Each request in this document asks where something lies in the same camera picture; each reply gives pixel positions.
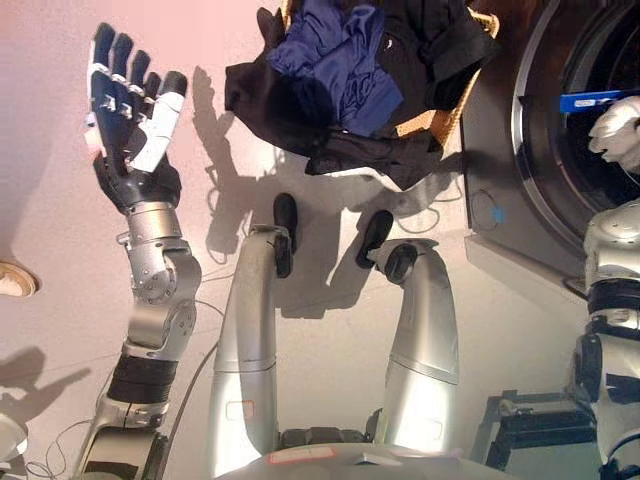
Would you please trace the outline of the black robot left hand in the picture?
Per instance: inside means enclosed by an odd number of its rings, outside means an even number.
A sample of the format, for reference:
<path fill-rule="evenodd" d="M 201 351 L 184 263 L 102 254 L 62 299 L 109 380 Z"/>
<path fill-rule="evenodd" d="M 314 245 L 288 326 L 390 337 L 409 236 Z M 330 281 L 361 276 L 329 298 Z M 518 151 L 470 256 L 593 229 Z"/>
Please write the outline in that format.
<path fill-rule="evenodd" d="M 164 77 L 150 72 L 149 54 L 133 47 L 129 35 L 102 22 L 87 66 L 86 141 L 98 184 L 122 214 L 142 202 L 175 207 L 181 197 L 180 176 L 167 150 L 188 80 L 179 71 Z"/>

